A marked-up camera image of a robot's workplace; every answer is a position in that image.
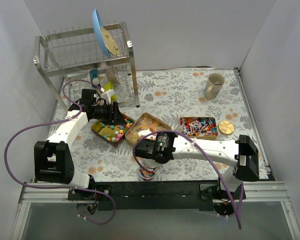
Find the gold tin of gummy candies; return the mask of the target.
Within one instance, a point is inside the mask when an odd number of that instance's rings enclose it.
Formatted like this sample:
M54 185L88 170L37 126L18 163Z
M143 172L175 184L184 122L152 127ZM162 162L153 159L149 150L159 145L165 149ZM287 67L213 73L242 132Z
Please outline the gold tin of gummy candies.
M152 132L159 130L171 130L172 128L159 118L145 112L133 123L125 133L128 144L134 146L137 141Z

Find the clear round candy jar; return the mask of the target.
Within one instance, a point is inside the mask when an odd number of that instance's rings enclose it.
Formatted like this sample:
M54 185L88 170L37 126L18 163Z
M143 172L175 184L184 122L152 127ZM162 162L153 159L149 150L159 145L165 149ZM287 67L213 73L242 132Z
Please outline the clear round candy jar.
M155 168L149 168L148 171L140 168L138 172L138 177L141 181L150 182L154 179L156 172Z

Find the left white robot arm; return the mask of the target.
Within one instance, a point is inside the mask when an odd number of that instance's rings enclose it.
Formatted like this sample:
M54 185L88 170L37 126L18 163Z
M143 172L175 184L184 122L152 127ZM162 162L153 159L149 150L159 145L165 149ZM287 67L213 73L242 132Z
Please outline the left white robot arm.
M120 113L117 101L111 100L114 95L113 89L104 90L100 98L97 98L96 90L82 90L81 98L71 103L66 121L45 141L38 141L34 145L34 171L37 181L79 188L79 194L85 200L96 196L96 187L90 183L91 176L75 169L70 148L90 120L100 120L108 126L127 123Z

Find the gold round jar lid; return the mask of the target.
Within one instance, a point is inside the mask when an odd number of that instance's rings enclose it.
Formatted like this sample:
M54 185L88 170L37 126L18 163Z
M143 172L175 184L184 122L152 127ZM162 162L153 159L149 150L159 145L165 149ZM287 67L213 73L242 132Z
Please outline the gold round jar lid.
M224 135L231 135L235 131L234 125L230 121L226 121L226 120L221 121L218 124L218 129Z

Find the gold tin of lollipops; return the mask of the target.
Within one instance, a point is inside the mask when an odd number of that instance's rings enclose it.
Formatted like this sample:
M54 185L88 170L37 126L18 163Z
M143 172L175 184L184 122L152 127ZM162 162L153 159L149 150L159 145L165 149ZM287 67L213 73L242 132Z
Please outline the gold tin of lollipops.
M179 124L182 133L189 138L214 141L219 135L214 117L181 117Z

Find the gold tin of star candies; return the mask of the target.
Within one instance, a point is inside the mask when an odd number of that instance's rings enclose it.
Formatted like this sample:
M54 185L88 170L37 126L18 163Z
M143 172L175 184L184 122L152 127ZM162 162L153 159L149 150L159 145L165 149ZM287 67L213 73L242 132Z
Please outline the gold tin of star candies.
M124 140L125 133L132 127L135 120L123 114L126 124L121 125L105 125L101 120L98 120L91 126L91 131L101 138L104 142L117 148Z

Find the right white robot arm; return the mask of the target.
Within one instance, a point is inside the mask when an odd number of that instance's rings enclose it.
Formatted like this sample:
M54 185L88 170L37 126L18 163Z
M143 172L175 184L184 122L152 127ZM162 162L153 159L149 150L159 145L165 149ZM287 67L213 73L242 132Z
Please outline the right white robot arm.
M259 173L259 150L248 135L240 135L237 140L205 140L190 138L172 130L154 132L156 138L142 137L133 147L135 159L148 159L141 168L150 172L157 165L169 161L194 159L227 165L224 173L218 172L217 195L227 199L243 182L257 182Z

